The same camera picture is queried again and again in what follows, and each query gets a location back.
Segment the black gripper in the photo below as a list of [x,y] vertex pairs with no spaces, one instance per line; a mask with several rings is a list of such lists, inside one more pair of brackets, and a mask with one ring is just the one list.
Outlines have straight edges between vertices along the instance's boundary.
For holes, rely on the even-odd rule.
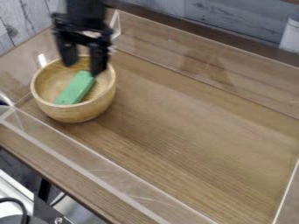
[[100,19],[73,21],[66,14],[53,13],[52,20],[52,34],[64,66],[70,67],[78,60],[76,45],[89,45],[89,71],[97,76],[108,67],[108,47],[113,30]]

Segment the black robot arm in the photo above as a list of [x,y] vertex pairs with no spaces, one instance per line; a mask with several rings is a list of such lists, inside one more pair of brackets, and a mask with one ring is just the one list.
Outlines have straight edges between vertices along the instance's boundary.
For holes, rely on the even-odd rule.
[[61,7],[50,14],[52,34],[65,67],[78,62],[78,48],[89,53],[89,72],[97,76],[108,68],[108,48],[113,30],[105,23],[106,8],[102,0],[62,0]]

